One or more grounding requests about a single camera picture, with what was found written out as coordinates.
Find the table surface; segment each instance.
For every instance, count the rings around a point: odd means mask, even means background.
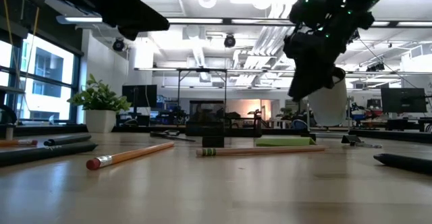
[[[325,152],[200,158],[199,141],[176,142],[89,171],[93,157],[167,142],[148,134],[92,136],[99,144],[93,152],[0,168],[0,223],[432,222],[432,177],[373,159],[380,152],[432,158],[426,144],[363,138],[383,148],[351,148],[326,138],[317,140],[330,147]],[[253,139],[226,138],[225,145],[250,147]]]

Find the green leaves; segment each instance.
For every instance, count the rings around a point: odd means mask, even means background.
[[[96,81],[90,74],[87,80],[87,89],[75,94],[67,101],[75,106],[81,106],[84,110],[110,110],[120,112],[129,110],[131,103],[128,103],[125,96],[117,96],[102,80]]]

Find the white cup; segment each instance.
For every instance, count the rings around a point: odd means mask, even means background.
[[[332,89],[323,87],[308,96],[315,121],[321,126],[336,126],[346,119],[345,71],[338,67],[335,71]]]

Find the green sponge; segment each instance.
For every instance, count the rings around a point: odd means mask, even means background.
[[[308,146],[315,145],[309,137],[297,138],[259,138],[255,140],[256,146]]]

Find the security camera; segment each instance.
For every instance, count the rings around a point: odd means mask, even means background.
[[[234,38],[233,34],[227,34],[227,37],[225,38],[225,42],[223,42],[225,45],[225,48],[232,48],[236,46],[236,39]]]
[[[113,43],[113,50],[117,52],[123,52],[127,49],[126,44],[124,43],[122,38],[116,38]]]

